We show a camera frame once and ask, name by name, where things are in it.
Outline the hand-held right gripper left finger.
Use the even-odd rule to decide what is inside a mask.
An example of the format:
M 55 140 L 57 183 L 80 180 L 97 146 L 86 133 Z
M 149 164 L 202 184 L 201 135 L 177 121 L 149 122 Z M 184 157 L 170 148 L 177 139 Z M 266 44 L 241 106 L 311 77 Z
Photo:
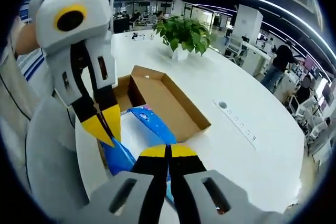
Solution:
M 142 151 L 131 171 L 118 173 L 92 193 L 76 223 L 158 223 L 166 195 L 166 149 L 158 145 Z

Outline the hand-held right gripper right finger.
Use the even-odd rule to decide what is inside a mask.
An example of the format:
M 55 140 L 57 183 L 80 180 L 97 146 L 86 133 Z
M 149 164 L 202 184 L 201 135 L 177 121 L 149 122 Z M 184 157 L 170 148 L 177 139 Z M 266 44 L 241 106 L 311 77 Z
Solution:
M 282 214 L 253 205 L 247 192 L 216 170 L 207 170 L 197 153 L 169 146 L 171 191 L 181 223 L 285 223 Z

